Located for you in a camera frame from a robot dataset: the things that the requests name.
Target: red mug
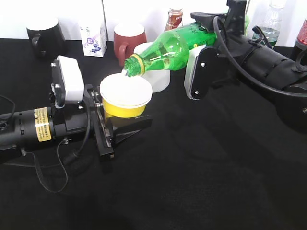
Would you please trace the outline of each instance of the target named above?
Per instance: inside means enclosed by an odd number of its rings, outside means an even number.
[[[124,66],[125,60],[133,54],[139,44],[147,42],[145,28],[141,24],[118,24],[114,28],[114,52],[119,65]]]

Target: white wall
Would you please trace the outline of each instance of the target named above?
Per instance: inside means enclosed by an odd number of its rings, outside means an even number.
[[[84,13],[103,17],[101,0],[0,0],[0,38],[28,38],[26,19],[32,13],[48,12],[58,18],[65,38],[71,40],[81,39],[78,20]]]
[[[103,0],[109,40],[113,41],[114,27],[122,21],[137,21],[145,26],[148,41],[153,41],[163,32],[167,21],[167,10],[171,0]],[[191,12],[226,11],[227,0],[177,0],[184,8],[183,23],[193,20]],[[248,15],[252,26],[261,19],[261,12],[270,0],[251,0]],[[0,0],[0,38],[27,38],[24,27],[30,9],[54,12],[60,21],[66,39],[79,40],[78,20],[85,13],[102,16],[101,0]],[[296,36],[307,16],[307,0],[288,0],[284,10],[284,21],[277,45],[293,46]]]

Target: black table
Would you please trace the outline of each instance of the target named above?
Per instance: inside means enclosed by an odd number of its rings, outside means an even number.
[[[85,84],[121,71],[112,43],[103,58],[83,56],[80,41],[68,46]],[[50,75],[50,61],[35,59],[27,40],[0,40],[0,94],[17,111],[49,105]],[[152,127],[122,143],[111,162],[100,163],[90,141],[88,166],[70,173],[62,193],[44,190],[33,168],[0,165],[0,229],[306,229],[306,136],[243,84],[193,101],[184,70],[171,76],[146,107]],[[71,148],[63,146],[61,155]],[[56,162],[55,148],[36,154],[42,164]],[[60,169],[44,172],[62,177]]]

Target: green plastic bottle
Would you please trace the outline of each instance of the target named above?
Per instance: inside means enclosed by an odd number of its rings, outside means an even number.
[[[148,70],[179,70],[187,65],[189,51],[197,46],[211,46],[215,33],[209,33],[199,23],[187,24],[163,32],[155,42],[140,55],[133,54],[125,61],[124,69],[129,77]]]

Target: milk carton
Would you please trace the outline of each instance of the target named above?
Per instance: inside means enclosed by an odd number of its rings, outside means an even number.
[[[87,17],[79,20],[84,55],[103,57],[106,51],[106,24],[103,20]]]

